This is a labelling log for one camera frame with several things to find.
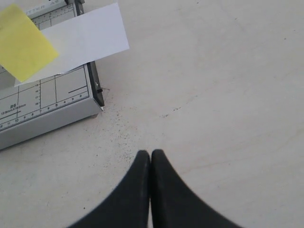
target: paper cutter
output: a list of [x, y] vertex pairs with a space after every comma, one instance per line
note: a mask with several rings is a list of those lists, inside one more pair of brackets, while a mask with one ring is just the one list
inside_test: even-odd
[[[83, 3], [52, 0], [27, 15], [42, 30], [83, 14]], [[0, 67], [0, 150], [96, 115], [104, 106], [95, 62], [18, 87], [14, 81]]]

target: white table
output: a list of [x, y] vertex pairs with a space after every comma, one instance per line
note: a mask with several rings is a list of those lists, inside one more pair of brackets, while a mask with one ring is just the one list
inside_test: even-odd
[[0, 152], [0, 227], [69, 225], [155, 148], [238, 224], [302, 227], [303, 1], [119, 3], [131, 49], [97, 62], [105, 112]]

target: white desk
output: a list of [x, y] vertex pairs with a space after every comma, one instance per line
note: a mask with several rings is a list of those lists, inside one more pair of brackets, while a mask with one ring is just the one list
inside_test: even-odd
[[120, 7], [131, 49], [97, 62], [111, 89], [105, 112], [0, 152], [0, 226], [67, 226], [110, 193], [138, 149], [163, 148], [238, 224], [302, 227], [303, 1]]

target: yellow sticky note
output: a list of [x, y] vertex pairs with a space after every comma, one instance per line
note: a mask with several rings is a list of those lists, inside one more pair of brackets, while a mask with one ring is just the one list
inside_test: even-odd
[[15, 4], [0, 12], [0, 65], [23, 82], [52, 62], [57, 51]]

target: black rubber tip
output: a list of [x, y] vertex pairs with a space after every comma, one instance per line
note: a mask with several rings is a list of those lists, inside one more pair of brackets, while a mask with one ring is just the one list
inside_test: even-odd
[[151, 205], [154, 228], [240, 228], [197, 197], [162, 150], [152, 153]]
[[114, 191], [70, 228], [146, 228], [149, 214], [150, 157], [139, 151]]

